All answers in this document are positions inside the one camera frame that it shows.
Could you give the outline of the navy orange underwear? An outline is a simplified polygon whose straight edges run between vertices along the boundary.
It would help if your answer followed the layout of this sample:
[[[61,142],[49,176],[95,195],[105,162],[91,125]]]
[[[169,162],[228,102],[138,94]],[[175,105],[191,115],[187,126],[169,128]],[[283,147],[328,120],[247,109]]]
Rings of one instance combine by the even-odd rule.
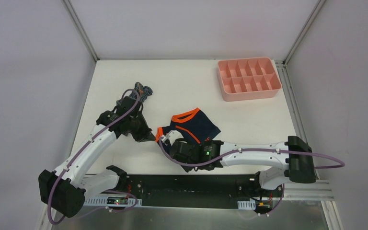
[[[178,131],[184,139],[195,144],[212,140],[221,132],[199,108],[173,115],[168,126],[157,128],[156,141],[172,130]]]

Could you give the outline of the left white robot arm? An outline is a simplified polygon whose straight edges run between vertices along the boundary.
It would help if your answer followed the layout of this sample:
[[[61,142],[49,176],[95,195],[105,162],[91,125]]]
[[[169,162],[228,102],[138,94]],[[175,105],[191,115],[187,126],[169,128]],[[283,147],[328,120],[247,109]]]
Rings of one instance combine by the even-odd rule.
[[[85,174],[123,134],[130,134],[136,142],[155,140],[142,110],[142,102],[125,96],[114,110],[100,114],[84,143],[56,169],[43,170],[38,176],[42,202],[71,218],[93,196],[107,190],[116,194],[129,191],[127,173],[116,166],[110,165],[89,178]]]

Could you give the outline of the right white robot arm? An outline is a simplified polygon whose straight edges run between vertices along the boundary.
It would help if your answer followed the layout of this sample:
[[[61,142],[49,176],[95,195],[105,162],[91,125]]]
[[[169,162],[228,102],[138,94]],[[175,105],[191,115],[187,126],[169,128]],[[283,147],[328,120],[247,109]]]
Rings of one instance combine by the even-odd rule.
[[[193,144],[179,138],[168,152],[169,157],[187,171],[193,168],[211,171],[236,165],[267,166],[267,170],[257,173],[253,183],[253,191],[258,196],[265,196],[286,182],[316,182],[311,154],[311,147],[297,136],[266,145],[243,145],[221,140]]]

